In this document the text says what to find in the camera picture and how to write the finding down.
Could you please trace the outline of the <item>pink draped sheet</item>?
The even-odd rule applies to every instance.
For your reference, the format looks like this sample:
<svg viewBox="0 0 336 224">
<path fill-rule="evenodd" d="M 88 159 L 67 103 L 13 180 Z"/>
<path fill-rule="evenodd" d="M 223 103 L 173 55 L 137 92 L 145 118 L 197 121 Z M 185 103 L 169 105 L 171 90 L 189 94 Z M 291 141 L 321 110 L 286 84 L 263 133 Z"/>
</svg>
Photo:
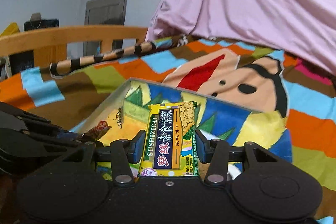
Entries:
<svg viewBox="0 0 336 224">
<path fill-rule="evenodd" d="M 161 0 L 147 31 L 242 40 L 335 73 L 335 0 Z"/>
</svg>

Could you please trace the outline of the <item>white barcode green snack pouch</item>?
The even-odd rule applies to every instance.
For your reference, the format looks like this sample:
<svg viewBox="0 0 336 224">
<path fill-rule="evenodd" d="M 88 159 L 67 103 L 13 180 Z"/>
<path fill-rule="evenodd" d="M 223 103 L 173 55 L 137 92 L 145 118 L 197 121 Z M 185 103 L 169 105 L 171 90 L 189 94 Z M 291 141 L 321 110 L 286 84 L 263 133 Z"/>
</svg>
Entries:
<svg viewBox="0 0 336 224">
<path fill-rule="evenodd" d="M 227 181 L 234 180 L 237 176 L 239 176 L 242 171 L 234 164 L 228 164 L 228 171 L 227 171 Z"/>
</svg>

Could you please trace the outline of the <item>grey wooden door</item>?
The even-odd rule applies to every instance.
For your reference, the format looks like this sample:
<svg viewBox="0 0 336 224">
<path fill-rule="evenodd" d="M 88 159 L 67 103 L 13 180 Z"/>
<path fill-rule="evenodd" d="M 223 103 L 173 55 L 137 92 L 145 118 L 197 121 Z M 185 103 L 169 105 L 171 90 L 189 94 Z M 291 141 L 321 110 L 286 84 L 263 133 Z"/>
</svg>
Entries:
<svg viewBox="0 0 336 224">
<path fill-rule="evenodd" d="M 127 0 L 91 0 L 85 7 L 85 25 L 124 25 Z M 109 50 L 122 48 L 123 40 L 113 40 Z M 84 56 L 100 53 L 100 42 L 84 42 Z"/>
</svg>

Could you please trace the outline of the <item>colourful dragon tray box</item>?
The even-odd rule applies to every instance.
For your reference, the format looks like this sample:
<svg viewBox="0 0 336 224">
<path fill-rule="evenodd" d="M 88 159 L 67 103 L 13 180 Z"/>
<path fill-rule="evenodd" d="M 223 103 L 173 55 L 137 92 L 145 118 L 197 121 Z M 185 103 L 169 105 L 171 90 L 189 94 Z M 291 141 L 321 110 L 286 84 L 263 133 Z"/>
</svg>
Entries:
<svg viewBox="0 0 336 224">
<path fill-rule="evenodd" d="M 233 146 L 253 141 L 286 161 L 292 160 L 290 133 L 278 111 L 260 113 L 194 92 L 143 80 L 128 80 L 84 121 L 74 128 L 108 146 L 118 139 L 132 139 L 144 130 L 134 176 L 196 176 L 201 145 L 220 139 Z"/>
</svg>

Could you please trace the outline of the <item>dark date snack packet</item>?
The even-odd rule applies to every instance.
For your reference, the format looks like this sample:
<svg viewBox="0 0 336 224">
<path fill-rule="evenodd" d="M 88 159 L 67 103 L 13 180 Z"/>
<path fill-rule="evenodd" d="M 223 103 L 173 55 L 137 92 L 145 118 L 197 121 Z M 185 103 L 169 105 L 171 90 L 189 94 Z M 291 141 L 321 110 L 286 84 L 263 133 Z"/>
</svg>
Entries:
<svg viewBox="0 0 336 224">
<path fill-rule="evenodd" d="M 101 137 L 103 137 L 112 126 L 108 125 L 107 121 L 100 121 L 96 126 L 91 128 L 89 131 L 83 134 L 83 139 L 85 140 L 99 140 Z"/>
</svg>

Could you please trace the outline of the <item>yellow bag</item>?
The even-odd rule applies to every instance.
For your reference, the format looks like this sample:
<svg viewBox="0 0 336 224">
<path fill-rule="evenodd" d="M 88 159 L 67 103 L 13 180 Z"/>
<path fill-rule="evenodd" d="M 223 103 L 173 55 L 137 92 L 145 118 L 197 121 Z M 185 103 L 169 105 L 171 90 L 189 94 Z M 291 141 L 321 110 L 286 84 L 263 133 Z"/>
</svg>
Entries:
<svg viewBox="0 0 336 224">
<path fill-rule="evenodd" d="M 1 33 L 1 36 L 9 36 L 20 33 L 20 29 L 17 23 L 11 22 Z"/>
</svg>

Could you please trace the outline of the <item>brown patterned striped quilt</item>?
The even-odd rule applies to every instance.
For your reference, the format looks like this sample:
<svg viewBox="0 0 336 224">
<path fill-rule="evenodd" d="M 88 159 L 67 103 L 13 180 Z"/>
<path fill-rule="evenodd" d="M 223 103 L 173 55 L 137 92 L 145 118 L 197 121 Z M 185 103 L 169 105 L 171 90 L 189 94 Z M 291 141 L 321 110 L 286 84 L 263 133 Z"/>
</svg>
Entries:
<svg viewBox="0 0 336 224">
<path fill-rule="evenodd" d="M 335 223 L 335 77 L 297 56 L 243 42 L 184 41 L 157 52 L 91 65 L 54 78 L 27 69 L 1 83 L 1 101 L 76 130 L 112 92 L 133 79 L 105 118 L 104 144 L 146 127 L 149 105 L 194 101 L 195 127 L 232 145 L 254 141 L 316 178 L 316 217 Z"/>
</svg>

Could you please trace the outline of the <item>black crate with hat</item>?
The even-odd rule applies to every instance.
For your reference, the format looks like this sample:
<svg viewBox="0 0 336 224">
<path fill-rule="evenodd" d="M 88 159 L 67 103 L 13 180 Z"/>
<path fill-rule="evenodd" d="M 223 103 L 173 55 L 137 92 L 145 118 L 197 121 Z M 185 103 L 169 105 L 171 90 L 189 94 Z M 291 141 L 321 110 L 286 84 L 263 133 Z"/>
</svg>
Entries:
<svg viewBox="0 0 336 224">
<path fill-rule="evenodd" d="M 41 13 L 33 13 L 29 21 L 24 24 L 24 31 L 32 31 L 41 28 L 53 28 L 59 26 L 58 19 L 43 19 Z"/>
</svg>

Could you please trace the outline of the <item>yellow seaweed cracker packet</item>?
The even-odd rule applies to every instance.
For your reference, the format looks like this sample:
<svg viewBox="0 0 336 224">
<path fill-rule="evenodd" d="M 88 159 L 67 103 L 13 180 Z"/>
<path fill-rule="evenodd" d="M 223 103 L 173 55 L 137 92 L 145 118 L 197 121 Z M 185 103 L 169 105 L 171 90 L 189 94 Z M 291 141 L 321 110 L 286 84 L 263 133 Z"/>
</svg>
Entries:
<svg viewBox="0 0 336 224">
<path fill-rule="evenodd" d="M 139 176 L 198 176 L 193 101 L 149 105 Z"/>
</svg>

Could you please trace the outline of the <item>wooden bed rail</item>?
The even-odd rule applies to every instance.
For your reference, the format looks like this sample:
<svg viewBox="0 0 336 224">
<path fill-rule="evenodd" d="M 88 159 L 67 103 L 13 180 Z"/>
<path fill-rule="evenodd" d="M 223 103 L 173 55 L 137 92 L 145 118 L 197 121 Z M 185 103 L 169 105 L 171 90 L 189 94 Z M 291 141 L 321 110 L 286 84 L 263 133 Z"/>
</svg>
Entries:
<svg viewBox="0 0 336 224">
<path fill-rule="evenodd" d="M 100 52 L 112 49 L 115 40 L 144 41 L 145 27 L 122 25 L 86 25 L 42 28 L 1 37 L 1 56 L 25 51 L 34 52 L 34 65 L 46 67 L 67 58 L 67 45 L 77 42 L 100 42 Z"/>
</svg>

